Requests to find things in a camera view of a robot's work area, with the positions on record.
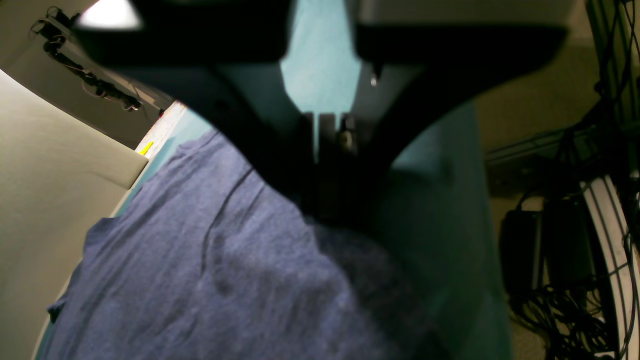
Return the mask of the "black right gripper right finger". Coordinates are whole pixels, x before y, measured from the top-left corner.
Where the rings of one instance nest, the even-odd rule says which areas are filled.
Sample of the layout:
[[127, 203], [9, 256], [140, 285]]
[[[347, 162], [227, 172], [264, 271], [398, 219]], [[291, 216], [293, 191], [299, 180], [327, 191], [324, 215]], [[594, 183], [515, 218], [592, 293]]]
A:
[[347, 0], [362, 66], [342, 114], [320, 114], [320, 219], [350, 223], [423, 130], [548, 64], [569, 0]]

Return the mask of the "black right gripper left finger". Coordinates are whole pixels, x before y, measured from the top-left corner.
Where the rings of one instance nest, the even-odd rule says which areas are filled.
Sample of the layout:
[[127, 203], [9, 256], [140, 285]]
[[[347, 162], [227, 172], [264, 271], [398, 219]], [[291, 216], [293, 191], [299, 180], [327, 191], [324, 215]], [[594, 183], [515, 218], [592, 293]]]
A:
[[265, 182], [313, 214], [313, 121], [281, 59], [295, 0], [99, 0], [75, 23], [89, 57], [209, 121]]

